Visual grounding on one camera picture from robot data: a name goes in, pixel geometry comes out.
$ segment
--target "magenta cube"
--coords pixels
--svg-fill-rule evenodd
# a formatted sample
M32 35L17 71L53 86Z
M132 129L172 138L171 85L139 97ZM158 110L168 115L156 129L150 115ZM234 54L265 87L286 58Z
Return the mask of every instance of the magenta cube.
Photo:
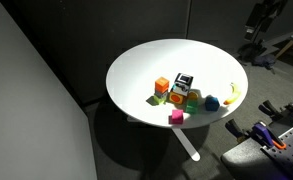
M184 122L184 116L183 116L183 110L180 109L174 109L172 112L172 124L183 124Z

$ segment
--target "table top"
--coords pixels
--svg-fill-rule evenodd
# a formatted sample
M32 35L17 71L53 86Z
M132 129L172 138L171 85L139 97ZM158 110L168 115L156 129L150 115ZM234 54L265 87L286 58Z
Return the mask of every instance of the table top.
M199 94L198 113L184 112L184 123L172 125L173 109L185 109L170 102L151 103L155 81L169 80L169 90L178 73L193 76L191 90ZM231 96L231 83L241 91L230 105L223 102ZM106 88L113 102L127 115L146 124L165 128L195 128L209 125L236 110L247 94L247 76L236 59L225 51L198 41L165 39L138 45L119 56L110 66ZM217 97L220 108L206 111L205 98Z

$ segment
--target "gray floor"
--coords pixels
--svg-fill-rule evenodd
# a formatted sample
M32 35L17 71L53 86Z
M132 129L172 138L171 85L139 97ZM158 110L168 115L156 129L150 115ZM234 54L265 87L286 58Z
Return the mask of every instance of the gray floor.
M270 119L258 105L270 100L275 108L293 102L293 50L279 58L275 74L250 64L243 66L249 81L242 105L228 117L207 127L183 130L201 154L194 162L169 129L128 123L125 116L105 100L88 114L100 180L218 180L233 179L220 156L236 146L225 123L234 118L243 129L258 120Z

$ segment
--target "toy block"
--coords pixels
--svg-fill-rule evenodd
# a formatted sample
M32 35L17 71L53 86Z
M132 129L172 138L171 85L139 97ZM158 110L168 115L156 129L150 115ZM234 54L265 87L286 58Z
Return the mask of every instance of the toy block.
M205 107L207 111L217 111L219 108L219 102L216 97L208 96L205 100Z
M161 92L159 92L159 91L157 91L156 89L155 89L155 95L158 97L158 98L164 98L164 97L167 97L167 95L168 95L168 90L166 90L164 93L161 93Z
M197 112L198 112L197 107L186 106L186 113L189 113L189 114L196 114Z
M192 76L178 73L171 91L183 96L187 96L192 82L193 82Z
M156 96L156 94L154 94L153 97L154 97L154 100L155 100L155 102L156 102L157 104L163 104L163 103L166 102L166 99L167 99L166 96L163 97L163 98L159 98L159 97Z
M175 104L183 104L184 96L180 94L176 94L174 92L169 92L169 101L175 103Z
M155 90L160 93L164 93L165 91L167 91L168 87L169 81L163 77L160 77L155 81Z
M183 122L184 122L183 112L184 111L181 109L174 109L172 111L171 123L172 124L183 124Z
M196 107L198 106L198 101L193 99L187 99L187 106Z
M194 91L190 91L188 93L187 99L197 100L198 99L198 94L195 93Z

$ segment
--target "yellow banana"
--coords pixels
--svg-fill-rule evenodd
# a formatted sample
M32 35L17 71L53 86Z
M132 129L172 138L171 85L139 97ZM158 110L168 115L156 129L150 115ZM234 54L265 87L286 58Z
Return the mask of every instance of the yellow banana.
M238 99L238 97L240 96L240 93L241 93L240 90L239 90L239 88L238 88L238 86L237 86L237 84L231 83L230 85L233 88L233 93L232 93L232 95L229 98L227 98L224 101L224 104L225 105L228 105L228 104L231 104L231 103L235 102Z

